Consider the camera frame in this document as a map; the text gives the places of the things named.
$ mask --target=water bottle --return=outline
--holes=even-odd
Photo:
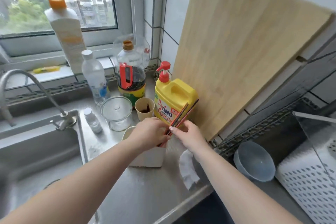
[[[101,63],[93,57],[92,51],[82,51],[82,72],[86,78],[97,105],[102,105],[109,98],[110,92],[107,87],[105,72]]]
[[[100,133],[103,130],[101,124],[99,123],[99,120],[97,119],[95,114],[92,112],[91,108],[88,107],[84,109],[84,116],[85,116],[87,123],[89,124],[90,128],[92,129],[94,133]]]

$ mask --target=gray plastic bowl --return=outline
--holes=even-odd
[[[251,141],[241,143],[234,154],[233,161],[238,171],[250,180],[268,182],[274,178],[273,159],[259,144]]]

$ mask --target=yellow detergent bottle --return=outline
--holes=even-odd
[[[180,79],[169,80],[167,70],[170,69],[170,63],[168,61],[161,62],[157,71],[161,69],[163,71],[155,86],[154,115],[171,124],[186,103],[189,104],[186,111],[191,108],[191,105],[198,99],[198,95],[196,90]]]

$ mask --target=sink basin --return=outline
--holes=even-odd
[[[73,128],[56,131],[49,124],[56,119],[0,133],[0,219],[87,162],[80,120]],[[96,220],[97,213],[89,223]]]

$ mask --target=white cloth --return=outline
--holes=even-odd
[[[179,166],[184,185],[189,190],[194,183],[200,180],[193,165],[193,154],[189,150],[181,154]]]

